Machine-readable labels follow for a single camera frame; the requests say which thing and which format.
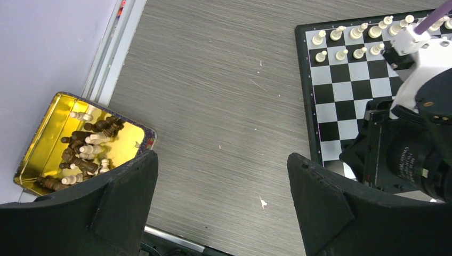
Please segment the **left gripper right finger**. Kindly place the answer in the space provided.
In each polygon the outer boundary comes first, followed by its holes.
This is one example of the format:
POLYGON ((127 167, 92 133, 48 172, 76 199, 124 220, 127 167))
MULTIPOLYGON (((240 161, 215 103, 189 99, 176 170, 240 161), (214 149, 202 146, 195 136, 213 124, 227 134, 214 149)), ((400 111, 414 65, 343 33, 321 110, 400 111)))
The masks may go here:
POLYGON ((451 205, 369 188, 292 153, 290 190, 307 255, 451 255, 451 205))

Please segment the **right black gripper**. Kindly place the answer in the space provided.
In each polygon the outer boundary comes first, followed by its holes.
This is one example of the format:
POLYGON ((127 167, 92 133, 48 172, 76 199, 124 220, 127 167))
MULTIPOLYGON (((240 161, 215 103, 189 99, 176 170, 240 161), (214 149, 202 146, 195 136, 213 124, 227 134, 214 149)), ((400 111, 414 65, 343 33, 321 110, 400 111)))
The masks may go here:
POLYGON ((361 183, 387 191, 397 179, 451 202, 451 70, 427 81, 415 109, 371 100, 358 136, 340 154, 361 183))

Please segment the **black white chess board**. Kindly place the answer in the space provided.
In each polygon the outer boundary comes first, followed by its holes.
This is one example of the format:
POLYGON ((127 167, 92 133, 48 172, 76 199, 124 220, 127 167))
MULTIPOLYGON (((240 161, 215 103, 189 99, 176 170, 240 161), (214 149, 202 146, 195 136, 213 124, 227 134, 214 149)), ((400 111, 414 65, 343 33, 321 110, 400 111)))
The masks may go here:
POLYGON ((383 16, 299 25, 296 47, 302 81, 311 158, 323 167, 360 180, 361 175, 340 160, 353 143, 371 100, 391 100, 402 79, 381 55, 369 52, 356 59, 354 51, 379 44, 391 45, 387 29, 372 38, 368 31, 358 39, 353 29, 372 28, 383 16))

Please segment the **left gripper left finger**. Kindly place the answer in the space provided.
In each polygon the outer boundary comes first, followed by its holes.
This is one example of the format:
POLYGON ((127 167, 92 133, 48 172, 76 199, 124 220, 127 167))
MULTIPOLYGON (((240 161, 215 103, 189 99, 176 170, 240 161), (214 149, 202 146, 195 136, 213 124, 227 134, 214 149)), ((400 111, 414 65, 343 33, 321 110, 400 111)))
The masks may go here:
POLYGON ((31 203, 1 205, 1 255, 136 255, 158 177, 147 150, 31 203))

